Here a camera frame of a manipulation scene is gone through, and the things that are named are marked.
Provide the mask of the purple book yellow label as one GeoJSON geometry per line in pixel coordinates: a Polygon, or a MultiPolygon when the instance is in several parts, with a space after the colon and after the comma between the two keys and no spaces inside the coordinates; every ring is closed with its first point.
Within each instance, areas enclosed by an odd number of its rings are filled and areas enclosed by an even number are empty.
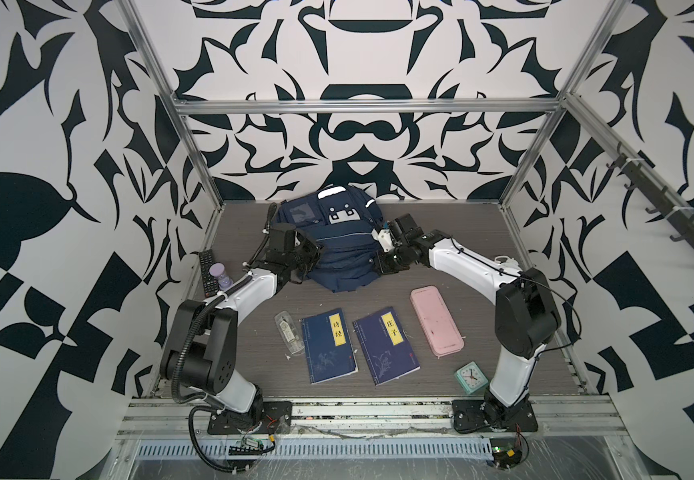
{"type": "Polygon", "coordinates": [[[355,320],[353,329],[376,386],[420,369],[419,360],[394,308],[386,307],[355,320]]]}

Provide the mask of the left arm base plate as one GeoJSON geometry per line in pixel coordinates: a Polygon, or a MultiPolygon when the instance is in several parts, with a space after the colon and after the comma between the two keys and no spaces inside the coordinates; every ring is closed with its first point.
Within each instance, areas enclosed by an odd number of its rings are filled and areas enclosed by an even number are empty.
{"type": "Polygon", "coordinates": [[[263,434],[270,425],[287,424],[292,410],[290,401],[263,401],[253,404],[246,413],[225,410],[211,415],[207,432],[209,435],[263,434]]]}

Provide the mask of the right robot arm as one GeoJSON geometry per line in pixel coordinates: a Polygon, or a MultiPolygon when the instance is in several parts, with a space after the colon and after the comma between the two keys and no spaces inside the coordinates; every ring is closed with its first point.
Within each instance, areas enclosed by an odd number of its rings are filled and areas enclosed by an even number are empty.
{"type": "Polygon", "coordinates": [[[510,257],[489,259],[440,230],[425,233],[409,214],[373,231],[372,237],[382,248],[380,274],[424,265],[454,277],[494,305],[501,350],[487,401],[504,409],[523,402],[535,365],[561,324],[545,275],[536,268],[520,269],[510,257]]]}

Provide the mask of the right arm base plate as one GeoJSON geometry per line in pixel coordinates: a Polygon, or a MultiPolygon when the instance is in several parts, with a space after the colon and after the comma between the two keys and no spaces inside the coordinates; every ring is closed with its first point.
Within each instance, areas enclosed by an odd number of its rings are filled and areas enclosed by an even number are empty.
{"type": "Polygon", "coordinates": [[[460,434],[480,432],[534,433],[539,430],[532,405],[527,398],[506,407],[496,400],[454,400],[453,429],[460,434]]]}

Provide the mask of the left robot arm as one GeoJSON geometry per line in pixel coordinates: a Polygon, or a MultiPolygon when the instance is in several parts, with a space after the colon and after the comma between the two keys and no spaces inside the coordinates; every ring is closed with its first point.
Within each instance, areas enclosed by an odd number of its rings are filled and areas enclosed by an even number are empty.
{"type": "Polygon", "coordinates": [[[291,224],[268,228],[264,248],[229,289],[204,301],[186,300],[176,311],[160,363],[177,404],[202,401],[247,414],[261,402],[260,388],[236,369],[239,326],[257,307],[317,265],[322,247],[291,224]]]}

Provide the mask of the navy blue student backpack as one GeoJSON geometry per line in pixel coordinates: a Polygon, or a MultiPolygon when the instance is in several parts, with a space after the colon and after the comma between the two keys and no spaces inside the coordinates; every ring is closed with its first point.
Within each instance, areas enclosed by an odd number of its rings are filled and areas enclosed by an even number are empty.
{"type": "Polygon", "coordinates": [[[304,231],[321,247],[307,278],[335,292],[350,292],[379,278],[380,243],[373,233],[384,224],[376,200],[360,188],[332,186],[278,207],[277,223],[304,231]]]}

